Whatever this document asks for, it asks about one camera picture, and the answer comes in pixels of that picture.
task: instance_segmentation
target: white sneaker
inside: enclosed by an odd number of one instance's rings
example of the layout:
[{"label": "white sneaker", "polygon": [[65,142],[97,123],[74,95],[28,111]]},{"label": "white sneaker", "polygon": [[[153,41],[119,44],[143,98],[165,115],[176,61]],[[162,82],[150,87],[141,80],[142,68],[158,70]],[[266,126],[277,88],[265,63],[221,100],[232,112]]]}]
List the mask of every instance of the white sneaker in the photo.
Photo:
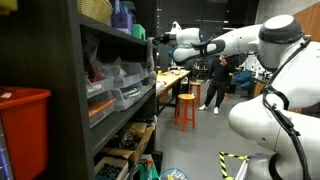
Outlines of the white sneaker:
[{"label": "white sneaker", "polygon": [[213,109],[213,114],[219,114],[219,108],[218,107],[215,107]]},{"label": "white sneaker", "polygon": [[204,111],[204,110],[207,110],[208,107],[206,105],[203,105],[201,107],[199,107],[199,111]]}]

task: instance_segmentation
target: red bin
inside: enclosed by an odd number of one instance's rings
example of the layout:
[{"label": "red bin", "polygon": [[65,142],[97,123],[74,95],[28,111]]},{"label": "red bin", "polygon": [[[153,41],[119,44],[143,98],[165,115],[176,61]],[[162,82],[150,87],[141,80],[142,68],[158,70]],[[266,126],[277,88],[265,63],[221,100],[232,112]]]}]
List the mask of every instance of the red bin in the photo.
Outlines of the red bin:
[{"label": "red bin", "polygon": [[0,86],[0,122],[15,179],[34,179],[47,166],[47,98],[44,89]]}]

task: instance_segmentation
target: person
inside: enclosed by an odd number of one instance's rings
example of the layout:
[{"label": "person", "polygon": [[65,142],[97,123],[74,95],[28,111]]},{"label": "person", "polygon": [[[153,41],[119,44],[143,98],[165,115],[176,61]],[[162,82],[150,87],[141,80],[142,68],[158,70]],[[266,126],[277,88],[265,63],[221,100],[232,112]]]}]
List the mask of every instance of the person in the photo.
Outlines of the person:
[{"label": "person", "polygon": [[220,55],[219,58],[212,61],[208,73],[208,79],[206,81],[207,84],[210,84],[204,105],[199,108],[200,111],[208,109],[211,100],[217,92],[217,99],[213,113],[216,115],[219,114],[219,108],[229,84],[229,73],[234,73],[234,71],[234,62],[228,55]]}]

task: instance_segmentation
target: orange stool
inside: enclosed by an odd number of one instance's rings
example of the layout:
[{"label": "orange stool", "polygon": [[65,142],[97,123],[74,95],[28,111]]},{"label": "orange stool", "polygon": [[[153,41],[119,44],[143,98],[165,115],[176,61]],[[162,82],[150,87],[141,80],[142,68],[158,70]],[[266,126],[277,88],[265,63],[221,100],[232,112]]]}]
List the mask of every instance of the orange stool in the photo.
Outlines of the orange stool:
[{"label": "orange stool", "polygon": [[[179,111],[180,111],[180,99],[183,100],[183,116],[179,116]],[[178,100],[177,100],[177,104],[176,104],[176,116],[174,118],[174,124],[177,124],[178,120],[182,121],[182,127],[181,130],[182,132],[184,132],[184,127],[187,123],[187,121],[191,121],[192,122],[192,128],[195,128],[195,112],[194,112],[194,100],[195,97],[191,94],[179,94],[178,95]],[[188,114],[188,104],[189,102],[192,102],[192,118],[188,118],[187,114]]]},{"label": "orange stool", "polygon": [[197,87],[197,95],[195,97],[196,103],[200,106],[200,92],[201,92],[201,83],[199,82],[190,82],[189,94],[193,92],[193,86]]}]

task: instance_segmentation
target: tape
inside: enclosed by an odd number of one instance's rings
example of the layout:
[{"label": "tape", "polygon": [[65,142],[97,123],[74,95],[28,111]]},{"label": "tape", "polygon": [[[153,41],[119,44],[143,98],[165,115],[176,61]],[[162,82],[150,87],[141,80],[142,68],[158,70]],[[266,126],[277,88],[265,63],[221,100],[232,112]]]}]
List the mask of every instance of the tape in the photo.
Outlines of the tape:
[{"label": "tape", "polygon": [[238,156],[238,155],[231,154],[231,153],[219,152],[220,166],[221,166],[221,172],[222,172],[223,179],[225,179],[225,180],[235,180],[235,178],[233,178],[231,176],[228,176],[227,166],[226,166],[226,163],[224,161],[224,156],[231,157],[231,158],[237,158],[237,159],[240,159],[240,160],[243,160],[243,161],[246,161],[246,162],[249,161],[249,158],[248,158],[248,156]]}]

